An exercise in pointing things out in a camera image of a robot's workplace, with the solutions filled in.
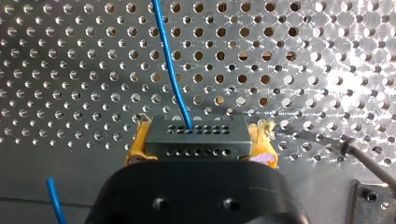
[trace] metal plate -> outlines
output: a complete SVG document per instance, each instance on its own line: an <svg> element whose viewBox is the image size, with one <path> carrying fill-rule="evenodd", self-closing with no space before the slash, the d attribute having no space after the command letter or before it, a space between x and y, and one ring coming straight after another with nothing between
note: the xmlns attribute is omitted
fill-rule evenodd
<svg viewBox="0 0 396 224"><path fill-rule="evenodd" d="M394 223L396 202L383 185L356 184L351 223Z"/></svg>
<svg viewBox="0 0 396 224"><path fill-rule="evenodd" d="M314 222L340 223L348 180L376 180L320 139L356 137L394 168L393 1L163 0L163 13L191 115L279 123L280 170ZM92 203L138 113L180 119L151 3L6 0L0 18L0 196L47 199L54 176L63 201Z"/></svg>

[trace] hole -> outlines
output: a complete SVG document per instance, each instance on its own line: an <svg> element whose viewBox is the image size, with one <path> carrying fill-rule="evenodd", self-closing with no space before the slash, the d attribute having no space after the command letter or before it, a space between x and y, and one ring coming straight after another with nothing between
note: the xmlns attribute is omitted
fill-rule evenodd
<svg viewBox="0 0 396 224"><path fill-rule="evenodd" d="M94 92L91 94L91 99L92 99L93 101L99 101L99 100L100 100L100 94L99 94L98 92L94 91Z"/></svg>
<svg viewBox="0 0 396 224"><path fill-rule="evenodd" d="M262 22L262 16L255 16L254 17L254 22L256 22L256 23Z"/></svg>
<svg viewBox="0 0 396 224"><path fill-rule="evenodd" d="M250 88L250 90L249 90L249 94L250 95L253 95L253 94L256 94L256 93L257 93L257 88L256 87Z"/></svg>
<svg viewBox="0 0 396 224"><path fill-rule="evenodd" d="M173 57L173 59L174 59L175 61L180 60L180 58L181 58L181 53L180 53L180 51L175 50L175 51L173 52L173 54L172 54L172 57Z"/></svg>
<svg viewBox="0 0 396 224"><path fill-rule="evenodd" d="M236 98L236 104L237 104L238 106L242 106L242 105L244 105L246 102L247 102L247 100L246 100L244 97L242 97L242 96Z"/></svg>
<svg viewBox="0 0 396 224"><path fill-rule="evenodd" d="M222 96L216 96L216 98L215 98L215 104L216 104L216 105L223 105L223 104L224 104L224 97L222 97Z"/></svg>
<svg viewBox="0 0 396 224"><path fill-rule="evenodd" d="M376 201L376 199L378 199L378 195L377 195L375 192L370 191L370 192L367 192L367 193L366 193L365 198L366 198L366 200L367 200L368 202L373 203L373 202Z"/></svg>
<svg viewBox="0 0 396 224"><path fill-rule="evenodd" d="M249 2L242 3L241 9L244 12L249 12L250 11L250 3Z"/></svg>
<svg viewBox="0 0 396 224"><path fill-rule="evenodd" d="M194 29L195 37L201 37L204 34L204 30L200 27Z"/></svg>
<svg viewBox="0 0 396 224"><path fill-rule="evenodd" d="M172 155L172 150L167 149L166 154ZM155 210L164 210L169 207L169 203L165 198L156 198L156 199L154 199L154 202L152 203L152 207Z"/></svg>
<svg viewBox="0 0 396 224"><path fill-rule="evenodd" d="M274 34L274 28L272 27L267 27L264 29L264 35L265 36L272 36Z"/></svg>
<svg viewBox="0 0 396 224"><path fill-rule="evenodd" d="M132 49L131 51L129 51L129 58L132 60L136 60L139 57L139 53Z"/></svg>
<svg viewBox="0 0 396 224"><path fill-rule="evenodd" d="M247 82L247 80L248 80L248 78L245 75L241 75L241 76L238 77L239 84L244 84L244 83Z"/></svg>
<svg viewBox="0 0 396 224"><path fill-rule="evenodd" d="M135 13L136 12L136 6L134 4L132 4L132 3L128 3L126 5L126 11L128 13Z"/></svg>
<svg viewBox="0 0 396 224"><path fill-rule="evenodd" d="M382 153L382 147L373 147L372 151L375 152L376 154L381 154Z"/></svg>
<svg viewBox="0 0 396 224"><path fill-rule="evenodd" d="M291 11L298 11L301 8L301 4L299 2L293 2L290 4Z"/></svg>
<svg viewBox="0 0 396 224"><path fill-rule="evenodd" d="M213 91L213 87L211 87L211 86L206 86L205 87L205 93L210 93L212 91Z"/></svg>
<svg viewBox="0 0 396 224"><path fill-rule="evenodd" d="M234 48L236 48L236 46L237 46L236 41L232 40L232 41L228 42L228 48L234 49Z"/></svg>
<svg viewBox="0 0 396 224"><path fill-rule="evenodd" d="M276 70L277 72L282 71L282 65L280 65L280 64L276 65L276 66L275 66L275 70Z"/></svg>
<svg viewBox="0 0 396 224"><path fill-rule="evenodd" d="M52 6L49 4L46 4L43 6L43 11L47 14L52 14Z"/></svg>
<svg viewBox="0 0 396 224"><path fill-rule="evenodd" d="M266 52L264 52L264 53L262 54L262 59L263 59L264 61L266 61L266 62L270 61L271 58L272 58L271 52L266 51Z"/></svg>
<svg viewBox="0 0 396 224"><path fill-rule="evenodd" d="M187 92L191 91L191 87L190 86L184 86L183 87L183 91L187 93Z"/></svg>
<svg viewBox="0 0 396 224"><path fill-rule="evenodd" d="M93 5L85 4L84 12L87 13L87 14L92 14L93 13Z"/></svg>
<svg viewBox="0 0 396 224"><path fill-rule="evenodd" d="M85 30L85 34L87 35L87 36L89 36L89 37L93 37L94 35L95 35L95 29L93 28L93 27L88 27L86 30Z"/></svg>
<svg viewBox="0 0 396 224"><path fill-rule="evenodd" d="M248 59L248 53L246 51L241 51L238 54L240 61L245 61Z"/></svg>
<svg viewBox="0 0 396 224"><path fill-rule="evenodd" d="M150 29L149 29L149 35L151 36L151 37L156 37L156 36L158 36L158 34L159 34L160 32L158 31L158 28L157 27L151 27Z"/></svg>
<svg viewBox="0 0 396 224"><path fill-rule="evenodd" d="M214 19L212 16L207 16L207 17L205 18L206 24L211 24L211 23L213 23L214 21L215 21L215 19Z"/></svg>
<svg viewBox="0 0 396 224"><path fill-rule="evenodd" d="M172 34L173 37L178 37L178 36L180 36L180 33L181 33L181 31L180 31L180 29L177 28L177 27L174 27L174 28L172 28L172 30L171 30L171 34Z"/></svg>
<svg viewBox="0 0 396 224"><path fill-rule="evenodd" d="M218 84L223 83L224 82L224 75L216 75L215 80L216 80L216 82Z"/></svg>
<svg viewBox="0 0 396 224"><path fill-rule="evenodd" d="M236 67L235 67L235 64L229 64L229 65L228 65L228 71L229 71L229 72L232 72L233 70L235 70L235 68L236 68Z"/></svg>
<svg viewBox="0 0 396 224"><path fill-rule="evenodd" d="M193 101L195 105L200 105L204 101L204 99L202 98L202 96L196 95L194 96Z"/></svg>
<svg viewBox="0 0 396 224"><path fill-rule="evenodd" d="M224 37L226 33L227 33L227 31L225 30L224 27L220 27L220 28L217 30L218 37Z"/></svg>
<svg viewBox="0 0 396 224"><path fill-rule="evenodd" d="M290 62L296 60L297 58L297 54L294 53L293 51L288 52L288 54L286 54L286 59Z"/></svg>
<svg viewBox="0 0 396 224"><path fill-rule="evenodd" d="M194 11L196 12L196 13L200 13L200 12L202 12L204 10L204 4L202 4L202 3L195 3L194 4Z"/></svg>
<svg viewBox="0 0 396 224"><path fill-rule="evenodd" d="M321 160L321 157L320 157L319 155L315 155L315 156L314 156L314 160L315 160L315 161L320 161L320 160Z"/></svg>
<svg viewBox="0 0 396 224"><path fill-rule="evenodd" d="M310 16L304 16L304 17L303 17L303 22L304 22L304 23L309 23L309 22L311 22L311 17L310 17Z"/></svg>
<svg viewBox="0 0 396 224"><path fill-rule="evenodd" d="M103 24L104 22L105 22L105 20L103 19L103 17L101 17L101 16L96 17L96 23L98 23L99 25Z"/></svg>
<svg viewBox="0 0 396 224"><path fill-rule="evenodd" d="M191 22L191 18L189 16L183 17L184 24L189 24Z"/></svg>
<svg viewBox="0 0 396 224"><path fill-rule="evenodd" d="M113 92L113 93L111 94L111 100L112 100L113 102L118 102L120 99L121 99L121 97L120 97L120 95L119 95L118 93Z"/></svg>
<svg viewBox="0 0 396 224"><path fill-rule="evenodd" d="M224 150L222 151L222 155L223 155L223 156L230 156L230 155L231 155L231 151L230 151L229 149L224 149Z"/></svg>
<svg viewBox="0 0 396 224"><path fill-rule="evenodd" d="M173 13L178 13L180 11L180 4L179 3L173 3L171 5L171 10Z"/></svg>
<svg viewBox="0 0 396 224"><path fill-rule="evenodd" d="M128 36L130 36L130 37L137 36L137 30L136 30L136 28L134 28L133 26L129 27L128 30L127 30L127 32L128 32Z"/></svg>
<svg viewBox="0 0 396 224"><path fill-rule="evenodd" d="M250 66L251 71L257 72L259 71L259 66L257 64L253 64Z"/></svg>
<svg viewBox="0 0 396 224"><path fill-rule="evenodd" d="M183 47L184 47L185 49L190 48L190 47L191 47L191 41L190 41L190 40L185 40L185 41L183 41Z"/></svg>
<svg viewBox="0 0 396 224"><path fill-rule="evenodd" d="M262 98L259 100L259 105L260 105L260 106L264 107L264 106L266 106L267 104L268 104L268 99L267 99L267 98L262 97Z"/></svg>
<svg viewBox="0 0 396 224"><path fill-rule="evenodd" d="M64 5L64 13L71 14L73 12L73 7L70 4Z"/></svg>
<svg viewBox="0 0 396 224"><path fill-rule="evenodd" d="M160 75L158 75L156 73L151 74L151 81L158 82L160 80L161 80L161 76Z"/></svg>
<svg viewBox="0 0 396 224"><path fill-rule="evenodd" d="M227 4L220 2L218 3L218 12L225 12L227 10Z"/></svg>
<svg viewBox="0 0 396 224"><path fill-rule="evenodd" d="M161 101L161 96L159 94L153 94L151 96L151 102L154 104L158 104Z"/></svg>
<svg viewBox="0 0 396 224"><path fill-rule="evenodd" d="M116 8L114 7L113 4L107 3L107 4L105 5L105 12L106 12L106 13L108 13L108 14L113 14L115 10L116 10Z"/></svg>
<svg viewBox="0 0 396 224"><path fill-rule="evenodd" d="M278 20L280 23L283 23L283 22L286 21L286 16L280 16L277 20Z"/></svg>
<svg viewBox="0 0 396 224"><path fill-rule="evenodd" d="M193 79L195 83L200 83L204 78L201 74L196 74Z"/></svg>
<svg viewBox="0 0 396 224"><path fill-rule="evenodd" d="M151 60L157 61L160 58L160 52L158 52L157 50L153 50L150 54L149 54Z"/></svg>
<svg viewBox="0 0 396 224"><path fill-rule="evenodd" d="M125 23L125 18L123 18L122 16L118 16L117 17L117 23L118 24L124 24Z"/></svg>
<svg viewBox="0 0 396 224"><path fill-rule="evenodd" d="M238 22L238 17L237 16L231 16L229 20L230 20L231 24L236 24Z"/></svg>
<svg viewBox="0 0 396 224"><path fill-rule="evenodd" d="M298 28L297 27L291 27L289 28L289 36L297 36L298 35Z"/></svg>
<svg viewBox="0 0 396 224"><path fill-rule="evenodd" d="M196 61L201 61L204 58L204 54L201 51L194 52L194 59Z"/></svg>
<svg viewBox="0 0 396 224"><path fill-rule="evenodd" d="M273 2L269 2L269 3L265 4L265 10L267 10L269 12L274 11L275 8L276 8L276 5Z"/></svg>
<svg viewBox="0 0 396 224"><path fill-rule="evenodd" d="M114 37L117 34L117 30L116 30L116 28L114 28L112 26L109 26L106 29L106 33L107 33L108 36Z"/></svg>
<svg viewBox="0 0 396 224"><path fill-rule="evenodd" d="M191 69L191 65L189 63L183 64L183 70L184 71L189 71Z"/></svg>
<svg viewBox="0 0 396 224"><path fill-rule="evenodd" d="M224 57L225 57L225 53L224 53L223 51L219 51L219 52L216 54L216 58L217 58L218 61L223 61L223 60L224 60Z"/></svg>
<svg viewBox="0 0 396 224"><path fill-rule="evenodd" d="M111 60L117 59L117 52L114 49L108 51L107 56Z"/></svg>

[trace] perforated metal sheet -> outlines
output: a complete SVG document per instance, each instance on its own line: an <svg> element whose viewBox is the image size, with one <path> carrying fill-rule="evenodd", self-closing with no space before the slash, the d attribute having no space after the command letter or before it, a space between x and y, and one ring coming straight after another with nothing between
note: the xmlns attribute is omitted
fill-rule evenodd
<svg viewBox="0 0 396 224"><path fill-rule="evenodd" d="M279 123L280 170L314 220L331 212L313 198L340 210L350 177L375 180L321 139L356 137L394 167L393 1L163 1L163 13L191 115ZM138 113L180 119L156 27L144 0L1 2L1 194L47 198L53 175L64 201L91 203Z"/></svg>

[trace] metal bracket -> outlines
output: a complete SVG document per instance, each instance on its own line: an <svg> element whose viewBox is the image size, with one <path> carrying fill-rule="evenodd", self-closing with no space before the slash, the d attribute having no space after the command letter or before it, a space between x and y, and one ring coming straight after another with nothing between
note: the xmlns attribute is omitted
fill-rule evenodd
<svg viewBox="0 0 396 224"><path fill-rule="evenodd" d="M348 224L389 224L396 221L396 200L384 184L355 180L350 198Z"/></svg>

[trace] blue wire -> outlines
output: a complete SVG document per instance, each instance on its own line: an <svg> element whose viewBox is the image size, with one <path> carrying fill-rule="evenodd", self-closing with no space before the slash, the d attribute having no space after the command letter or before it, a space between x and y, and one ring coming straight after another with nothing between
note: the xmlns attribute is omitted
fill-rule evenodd
<svg viewBox="0 0 396 224"><path fill-rule="evenodd" d="M52 201L53 210L55 211L56 218L59 224L66 224L64 211L62 211L61 203L59 202L58 193L56 192L55 181L51 178L47 179L47 188L49 190L50 200Z"/></svg>
<svg viewBox="0 0 396 224"><path fill-rule="evenodd" d="M152 0L152 5L154 7L154 13L157 19L158 29L160 30L161 40L163 41L163 51L165 53L166 64L168 65L168 72L171 79L172 88L174 89L174 93L178 105L180 106L181 113L183 114L183 118L186 122L186 126L188 129L192 129L192 121L189 110L186 107L186 103L184 103L183 96L181 95L180 89L178 88L177 84L175 66L173 64L171 56L171 45L169 44L168 34L166 33L165 23L163 22L163 11L161 9L160 0Z"/></svg>

